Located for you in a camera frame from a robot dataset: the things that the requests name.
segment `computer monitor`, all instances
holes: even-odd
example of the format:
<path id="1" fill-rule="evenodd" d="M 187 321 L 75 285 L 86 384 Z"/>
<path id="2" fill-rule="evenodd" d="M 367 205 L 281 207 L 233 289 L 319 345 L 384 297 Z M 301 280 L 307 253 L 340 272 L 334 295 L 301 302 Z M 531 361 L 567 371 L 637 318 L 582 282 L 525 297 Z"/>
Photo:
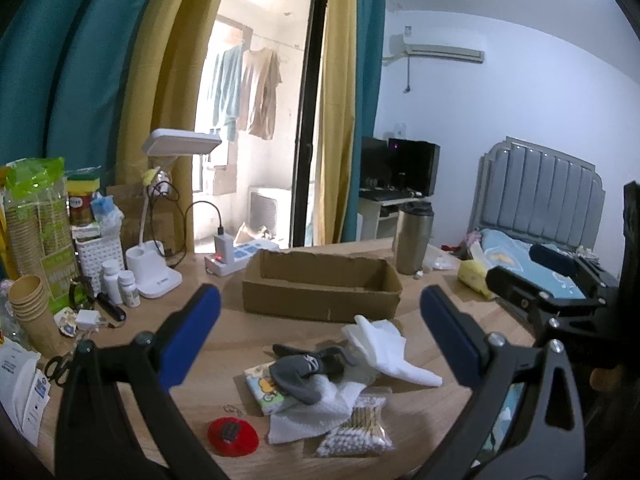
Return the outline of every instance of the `computer monitor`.
<path id="1" fill-rule="evenodd" d="M 438 173 L 440 147 L 424 140 L 389 139 L 392 153 L 389 166 L 391 183 L 400 189 L 413 189 L 432 196 Z"/>
<path id="2" fill-rule="evenodd" d="M 389 161 L 392 154 L 386 140 L 363 137 L 361 154 L 360 187 L 385 187 L 391 184 Z"/>

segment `wooden tabletop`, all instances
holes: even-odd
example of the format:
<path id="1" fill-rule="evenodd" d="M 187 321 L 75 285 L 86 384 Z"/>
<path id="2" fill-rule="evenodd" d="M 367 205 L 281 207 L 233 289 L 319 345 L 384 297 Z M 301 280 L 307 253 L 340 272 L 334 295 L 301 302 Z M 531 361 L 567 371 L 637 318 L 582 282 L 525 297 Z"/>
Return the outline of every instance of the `wooden tabletop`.
<path id="1" fill-rule="evenodd" d="M 372 240 L 313 248 L 332 253 L 370 253 L 390 256 L 390 240 Z M 384 422 L 396 446 L 378 458 L 314 458 L 320 439 L 270 446 L 266 442 L 269 418 L 263 416 L 249 392 L 243 371 L 268 362 L 274 343 L 299 348 L 315 348 L 328 342 L 344 340 L 338 323 L 302 321 L 245 313 L 242 308 L 242 273 L 227 278 L 210 276 L 204 270 L 201 255 L 190 254 L 178 270 L 184 281 L 158 300 L 143 300 L 140 307 L 128 309 L 123 327 L 102 329 L 92 339 L 98 346 L 128 343 L 142 330 L 155 331 L 174 310 L 181 309 L 202 283 L 213 283 L 222 292 L 223 309 L 218 322 L 181 386 L 171 395 L 182 416 L 203 446 L 208 423 L 227 415 L 223 406 L 231 404 L 244 412 L 246 419 L 261 437 L 257 452 L 244 458 L 215 457 L 232 480 L 287 478 L 392 480 L 422 464 L 442 440 L 469 398 L 469 391 L 459 386 L 440 354 L 418 310 L 418 295 L 427 285 L 440 285 L 456 306 L 472 314 L 486 332 L 502 332 L 514 344 L 530 345 L 532 338 L 513 318 L 492 301 L 456 281 L 453 271 L 425 273 L 420 280 L 401 276 L 404 287 L 396 315 L 396 325 L 407 339 L 406 359 L 428 368 L 444 379 L 440 388 L 423 388 L 391 378 L 381 378 L 376 385 L 390 386 L 393 394 L 383 412 Z M 142 449 L 152 460 L 164 463 L 128 385 L 120 387 L 124 404 Z M 62 390 L 52 386 L 37 455 L 53 470 L 53 445 L 56 417 Z"/>

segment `black scissors handle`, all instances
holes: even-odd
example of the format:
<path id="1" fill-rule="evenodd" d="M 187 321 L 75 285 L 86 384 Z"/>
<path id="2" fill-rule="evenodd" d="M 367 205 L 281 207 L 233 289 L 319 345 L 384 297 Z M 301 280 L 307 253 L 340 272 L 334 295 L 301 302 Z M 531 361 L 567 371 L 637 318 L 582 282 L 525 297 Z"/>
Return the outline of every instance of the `black scissors handle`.
<path id="1" fill-rule="evenodd" d="M 66 382 L 66 378 L 63 380 L 62 376 L 69 370 L 70 365 L 71 359 L 66 358 L 66 356 L 56 355 L 45 365 L 44 375 L 49 381 L 53 381 L 62 387 Z"/>

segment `screw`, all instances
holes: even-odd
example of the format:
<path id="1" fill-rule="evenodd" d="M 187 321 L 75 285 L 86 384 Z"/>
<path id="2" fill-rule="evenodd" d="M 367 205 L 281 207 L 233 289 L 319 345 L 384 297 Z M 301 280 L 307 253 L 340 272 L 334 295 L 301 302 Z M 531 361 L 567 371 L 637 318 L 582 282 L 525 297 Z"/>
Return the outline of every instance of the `screw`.
<path id="1" fill-rule="evenodd" d="M 138 343 L 140 346 L 151 344 L 153 340 L 154 340 L 153 332 L 140 332 L 135 337 L 136 343 Z"/>
<path id="2" fill-rule="evenodd" d="M 88 354 L 93 347 L 94 344 L 91 341 L 81 341 L 78 343 L 78 352 L 81 354 Z"/>
<path id="3" fill-rule="evenodd" d="M 491 332 L 487 337 L 487 341 L 491 346 L 497 346 L 498 348 L 504 346 L 507 340 L 499 332 Z"/>
<path id="4" fill-rule="evenodd" d="M 556 354 L 561 354 L 564 351 L 564 345 L 558 339 L 552 339 L 549 341 L 549 348 Z"/>

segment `stainless steel tumbler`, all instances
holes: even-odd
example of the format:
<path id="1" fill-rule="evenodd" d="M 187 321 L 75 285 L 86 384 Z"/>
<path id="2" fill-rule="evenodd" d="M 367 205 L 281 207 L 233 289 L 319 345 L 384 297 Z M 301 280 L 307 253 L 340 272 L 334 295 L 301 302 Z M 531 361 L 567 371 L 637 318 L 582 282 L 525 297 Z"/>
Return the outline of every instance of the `stainless steel tumbler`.
<path id="1" fill-rule="evenodd" d="M 433 226 L 433 209 L 429 202 L 409 202 L 400 206 L 394 237 L 394 263 L 401 274 L 415 274 L 422 269 Z"/>

